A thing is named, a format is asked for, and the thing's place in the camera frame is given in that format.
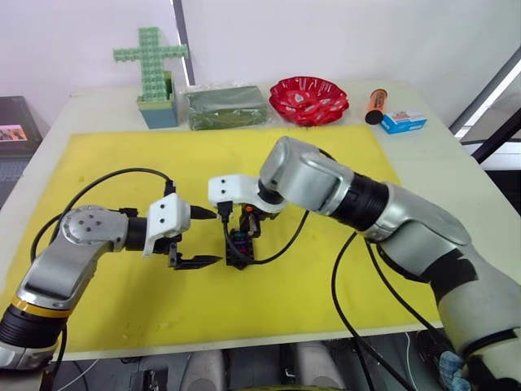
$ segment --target cable connector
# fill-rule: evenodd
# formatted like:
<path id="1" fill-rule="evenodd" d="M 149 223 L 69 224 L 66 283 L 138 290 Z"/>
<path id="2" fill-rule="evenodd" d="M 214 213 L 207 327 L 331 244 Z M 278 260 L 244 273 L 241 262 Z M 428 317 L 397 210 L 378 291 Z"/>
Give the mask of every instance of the cable connector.
<path id="1" fill-rule="evenodd" d="M 223 224 L 227 224 L 230 221 L 230 215 L 234 210 L 234 203 L 232 201 L 218 202 L 217 213 L 221 216 Z"/>
<path id="2" fill-rule="evenodd" d="M 169 179 L 168 181 L 164 182 L 164 192 L 163 197 L 166 197 L 169 194 L 176 192 L 176 184 L 172 179 Z"/>

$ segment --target red bowl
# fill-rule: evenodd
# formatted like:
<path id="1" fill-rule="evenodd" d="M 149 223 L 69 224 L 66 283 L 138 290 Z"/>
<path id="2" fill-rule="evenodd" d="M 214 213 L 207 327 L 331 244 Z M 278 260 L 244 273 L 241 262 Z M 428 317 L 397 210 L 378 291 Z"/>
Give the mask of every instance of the red bowl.
<path id="1" fill-rule="evenodd" d="M 269 90 L 269 102 L 286 121 L 300 126 L 325 125 L 349 108 L 348 95 L 330 81 L 297 76 Z"/>

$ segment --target blue and white box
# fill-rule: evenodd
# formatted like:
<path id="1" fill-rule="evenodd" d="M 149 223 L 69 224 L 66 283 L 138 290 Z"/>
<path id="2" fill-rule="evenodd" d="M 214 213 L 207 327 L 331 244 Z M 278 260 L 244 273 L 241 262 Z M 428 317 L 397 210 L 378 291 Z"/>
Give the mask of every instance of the blue and white box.
<path id="1" fill-rule="evenodd" d="M 401 133 L 420 129 L 427 122 L 427 118 L 416 110 L 403 112 L 389 112 L 383 116 L 380 125 L 389 133 Z"/>

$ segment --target wire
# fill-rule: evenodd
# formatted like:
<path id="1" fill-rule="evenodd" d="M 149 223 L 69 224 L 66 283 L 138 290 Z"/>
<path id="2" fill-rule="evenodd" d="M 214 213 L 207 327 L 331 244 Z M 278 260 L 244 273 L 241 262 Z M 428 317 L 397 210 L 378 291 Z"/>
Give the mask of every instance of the wire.
<path id="1" fill-rule="evenodd" d="M 355 347 L 355 351 L 357 352 L 358 360 L 361 364 L 361 369 L 364 370 L 364 375 L 366 377 L 367 385 L 369 385 L 369 390 L 375 391 L 373 380 L 371 379 L 371 374 L 369 373 L 369 368 L 367 367 L 366 360 L 364 359 L 364 355 L 360 349 L 360 344 L 356 338 L 352 339 L 352 344 Z"/>
<path id="2" fill-rule="evenodd" d="M 60 222 L 61 222 L 61 219 L 63 218 L 63 216 L 65 216 L 65 214 L 67 214 L 67 212 L 69 210 L 72 209 L 72 207 L 74 206 L 74 204 L 87 192 L 89 191 L 90 189 L 92 189 L 93 187 L 95 187 L 96 185 L 99 185 L 101 182 L 104 182 L 106 181 L 107 179 L 109 178 L 113 178 L 117 175 L 121 175 L 121 174 L 127 174 L 127 173 L 149 173 L 149 174 L 154 174 L 154 175 L 157 175 L 159 177 L 162 177 L 166 182 L 167 182 L 167 185 L 169 182 L 172 182 L 172 180 L 169 178 L 168 175 L 166 174 L 163 174 L 161 173 L 160 171 L 157 171 L 155 169 L 145 169 L 143 167 L 132 167 L 132 168 L 129 168 L 129 169 L 118 169 L 117 171 L 113 171 L 107 175 L 103 175 L 102 177 L 96 179 L 95 181 L 93 181 L 92 183 L 88 184 L 87 186 L 85 186 L 83 189 L 80 190 L 79 193 L 77 193 L 73 198 L 72 200 L 69 201 L 69 203 L 67 204 L 67 206 L 65 207 L 65 209 L 63 210 L 63 212 L 61 213 L 60 215 Z M 59 230 L 59 224 L 55 226 L 54 230 L 52 231 L 52 236 L 50 237 L 50 241 L 49 243 L 51 243 L 55 238 L 56 236 L 58 235 L 58 230 Z"/>
<path id="3" fill-rule="evenodd" d="M 382 367 L 384 367 L 392 377 L 394 377 L 405 389 L 408 391 L 416 391 L 408 382 L 406 379 L 404 379 L 380 354 L 373 349 L 371 345 L 369 345 L 355 330 L 355 328 L 351 325 L 351 323 L 348 321 L 346 316 L 344 315 L 344 312 L 342 311 L 342 308 L 340 307 L 339 299 L 336 296 L 336 275 L 338 273 L 340 260 L 342 259 L 342 256 L 344 255 L 345 251 L 348 249 L 351 242 L 355 239 L 357 236 L 356 232 L 353 232 L 351 236 L 349 236 L 348 240 L 345 242 L 344 246 L 340 249 L 338 256 L 335 260 L 335 265 L 333 266 L 333 273 L 331 274 L 331 296 L 333 297 L 333 304 L 335 305 L 336 312 L 342 319 L 342 322 L 344 322 L 345 327 L 349 330 L 349 332 L 352 334 L 354 338 L 357 339 L 357 342 L 365 349 L 367 350 L 367 353 L 369 353 L 376 361 L 378 361 L 380 364 L 382 364 Z"/>
<path id="4" fill-rule="evenodd" d="M 38 243 L 40 242 L 40 239 L 46 233 L 46 231 L 50 228 L 50 226 L 52 226 L 55 222 L 57 222 L 59 220 L 60 216 L 61 216 L 61 214 L 57 214 L 51 220 L 46 222 L 45 225 L 42 228 L 40 228 L 40 230 L 34 237 L 33 244 L 31 244 L 31 252 L 30 252 L 31 263 L 33 263 L 34 260 L 36 259 L 36 251 L 37 251 L 37 247 L 38 247 Z"/>
<path id="5" fill-rule="evenodd" d="M 77 377 L 75 377 L 74 379 L 72 379 L 71 381 L 69 381 L 65 386 L 63 386 L 62 388 L 60 389 L 57 389 L 56 391 L 63 391 L 64 389 L 66 389 L 69 385 L 71 385 L 72 383 L 76 383 L 76 381 L 78 381 L 82 376 L 85 376 L 85 374 L 90 371 L 92 369 L 92 367 L 94 365 L 96 365 L 96 363 L 99 361 L 99 358 L 94 361 L 92 364 L 90 364 L 90 367 L 88 367 L 87 369 L 85 369 L 80 375 L 78 375 Z"/>
<path id="6" fill-rule="evenodd" d="M 336 159 L 335 159 L 333 156 L 331 156 L 329 153 L 327 153 L 327 152 L 324 151 L 323 149 L 318 148 L 318 151 L 319 151 L 321 154 L 323 154 L 325 157 L 329 157 L 331 160 L 336 161 Z"/>
<path id="7" fill-rule="evenodd" d="M 383 274 L 382 269 L 380 269 L 380 266 L 379 266 L 378 262 L 376 261 L 376 257 L 374 256 L 373 249 L 370 246 L 370 242 L 367 239 L 366 239 L 366 247 L 367 247 L 367 252 L 369 253 L 369 256 L 371 258 L 371 261 L 373 262 L 373 266 L 376 269 L 376 272 L 380 276 L 381 280 L 383 281 L 383 283 L 385 284 L 385 286 L 387 287 L 389 292 L 392 293 L 392 295 L 398 300 L 398 302 L 400 304 L 402 304 L 404 306 L 404 308 L 406 310 L 408 310 L 423 326 L 425 326 L 425 328 L 429 332 L 435 334 L 436 336 L 441 338 L 441 340 L 446 341 L 447 343 L 449 343 L 449 346 L 451 346 L 447 337 L 445 337 L 438 329 L 436 329 L 434 326 L 432 326 L 422 315 L 420 315 L 418 312 L 416 312 L 416 310 L 413 307 L 411 307 L 409 305 L 409 303 L 407 303 L 407 301 L 405 301 L 404 298 L 402 296 L 400 296 L 400 294 L 392 287 L 391 283 L 389 283 L 389 280 Z"/>
<path id="8" fill-rule="evenodd" d="M 230 238 L 230 234 L 228 233 L 228 223 L 227 222 L 223 222 L 222 223 L 222 227 L 223 227 L 224 232 L 225 232 L 226 242 L 228 243 L 228 246 L 230 247 L 232 253 L 238 259 L 246 262 L 248 265 L 264 265 L 266 263 L 270 263 L 271 261 L 274 261 L 275 259 L 277 259 L 281 255 L 283 255 L 291 247 L 291 245 L 295 242 L 296 238 L 299 236 L 300 232 L 302 231 L 302 228 L 304 227 L 304 224 L 306 223 L 306 220 L 308 219 L 308 216 L 309 216 L 309 211 L 306 210 L 304 212 L 304 215 L 300 219 L 299 226 L 296 228 L 295 233 L 293 234 L 291 239 L 286 243 L 286 245 L 280 251 L 278 251 L 278 253 L 276 253 L 275 255 L 272 255 L 271 257 L 268 257 L 266 259 L 261 259 L 261 260 L 255 260 L 253 258 L 247 257 L 244 254 L 242 254 L 235 247 L 235 244 L 234 244 L 233 240 Z"/>
<path id="9" fill-rule="evenodd" d="M 62 339 L 59 342 L 58 357 L 56 358 L 56 364 L 54 368 L 52 368 L 51 372 L 51 375 L 54 378 L 58 374 L 59 368 L 62 366 L 63 355 L 65 354 L 65 346 L 67 346 L 67 324 L 64 324 L 62 328 Z"/>
<path id="10" fill-rule="evenodd" d="M 78 368 L 78 371 L 80 373 L 83 373 L 83 370 L 81 369 L 80 364 L 78 364 L 77 361 L 72 361 L 72 364 L 74 365 L 74 367 Z M 81 379 L 83 380 L 85 391 L 89 391 L 89 384 L 87 383 L 87 379 L 84 376 L 82 376 Z"/>
<path id="11" fill-rule="evenodd" d="M 416 387 L 416 383 L 414 383 L 413 372 L 410 370 L 410 360 L 409 360 L 409 350 L 410 350 L 410 337 L 408 333 L 405 333 L 407 337 L 407 349 L 405 351 L 405 360 L 407 361 L 407 371 L 409 372 L 410 382 L 413 384 L 413 387 L 416 391 L 418 391 L 418 387 Z"/>

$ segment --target orange cylinder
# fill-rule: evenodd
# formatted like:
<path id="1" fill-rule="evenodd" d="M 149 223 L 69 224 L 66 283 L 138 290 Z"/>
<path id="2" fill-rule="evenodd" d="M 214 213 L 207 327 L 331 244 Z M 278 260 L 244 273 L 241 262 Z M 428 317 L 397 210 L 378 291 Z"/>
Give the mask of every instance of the orange cylinder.
<path id="1" fill-rule="evenodd" d="M 366 122 L 370 125 L 376 125 L 382 122 L 383 110 L 385 108 L 385 100 L 387 99 L 387 91 L 381 88 L 371 93 L 369 105 L 367 106 Z"/>

